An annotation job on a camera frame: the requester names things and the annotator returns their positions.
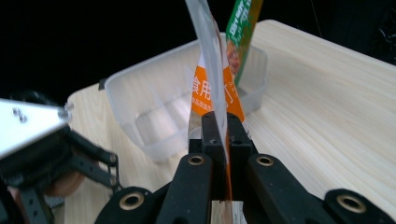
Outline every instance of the screw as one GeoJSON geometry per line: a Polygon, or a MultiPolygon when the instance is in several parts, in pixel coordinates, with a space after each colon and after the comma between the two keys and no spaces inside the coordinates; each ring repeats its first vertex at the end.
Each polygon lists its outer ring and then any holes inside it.
{"type": "Polygon", "coordinates": [[[21,110],[19,108],[17,108],[17,107],[14,107],[14,108],[12,108],[12,114],[14,116],[18,116],[18,115],[21,114],[21,110]]]}
{"type": "Polygon", "coordinates": [[[27,120],[27,117],[24,116],[23,114],[18,115],[18,118],[20,119],[20,123],[24,123],[27,120]]]}
{"type": "Polygon", "coordinates": [[[110,155],[110,161],[111,161],[111,162],[115,162],[116,160],[117,160],[116,155],[111,154],[111,155],[110,155]]]}
{"type": "Polygon", "coordinates": [[[116,177],[111,176],[111,178],[110,178],[110,185],[111,185],[111,186],[117,185],[117,178],[116,178],[116,177]]]}
{"type": "Polygon", "coordinates": [[[58,116],[61,119],[67,119],[69,117],[69,112],[63,108],[58,109],[58,116]]]}
{"type": "Polygon", "coordinates": [[[73,103],[66,103],[66,104],[64,105],[64,109],[65,109],[65,110],[72,110],[72,109],[74,109],[73,103]]]}

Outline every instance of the wooden table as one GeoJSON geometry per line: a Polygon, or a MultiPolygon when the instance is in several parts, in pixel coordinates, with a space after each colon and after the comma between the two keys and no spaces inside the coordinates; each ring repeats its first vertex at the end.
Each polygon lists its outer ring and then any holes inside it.
{"type": "MultiPolygon", "coordinates": [[[[320,198],[352,189],[396,219],[396,67],[276,21],[259,22],[252,44],[269,58],[262,107],[247,116],[258,150],[278,157],[320,198]]],[[[119,154],[124,186],[155,191],[172,179],[185,152],[164,163],[146,158],[97,85],[69,102],[71,127],[119,154]]],[[[93,223],[108,195],[86,179],[57,222],[93,223]]]]}

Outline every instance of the green packaging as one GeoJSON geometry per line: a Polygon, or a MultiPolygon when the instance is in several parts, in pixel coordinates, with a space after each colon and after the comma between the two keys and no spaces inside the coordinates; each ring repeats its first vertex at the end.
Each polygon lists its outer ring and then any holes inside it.
{"type": "Polygon", "coordinates": [[[242,76],[263,0],[236,0],[226,29],[227,58],[235,86],[242,76]]]}

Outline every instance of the black bracket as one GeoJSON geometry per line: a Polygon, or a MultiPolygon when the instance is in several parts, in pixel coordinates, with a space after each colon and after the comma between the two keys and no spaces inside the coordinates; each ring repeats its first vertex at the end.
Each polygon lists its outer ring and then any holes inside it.
{"type": "MultiPolygon", "coordinates": [[[[57,178],[72,171],[107,186],[113,193],[120,189],[118,156],[95,146],[69,127],[0,161],[2,179],[7,186],[20,191],[31,224],[54,223],[53,214],[44,199],[44,190],[57,178]],[[98,161],[107,166],[106,171],[99,167],[98,161]]],[[[0,213],[10,217],[7,210],[0,213]]]]}
{"type": "MultiPolygon", "coordinates": [[[[225,197],[225,156],[213,113],[202,117],[202,139],[191,140],[171,183],[151,193],[116,192],[96,224],[210,223],[211,201],[225,197]]],[[[233,200],[247,223],[395,223],[369,200],[347,189],[311,195],[277,158],[258,153],[240,120],[228,115],[233,200]]]]}

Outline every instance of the translucent plastic tray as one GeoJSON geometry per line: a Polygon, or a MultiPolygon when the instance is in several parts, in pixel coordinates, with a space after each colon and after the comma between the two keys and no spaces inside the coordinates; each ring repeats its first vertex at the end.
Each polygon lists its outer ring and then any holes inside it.
{"type": "MultiPolygon", "coordinates": [[[[117,122],[154,161],[188,148],[191,86],[200,56],[197,41],[111,76],[105,84],[117,122]]],[[[251,47],[238,86],[246,114],[259,108],[267,55],[251,47]]]]}

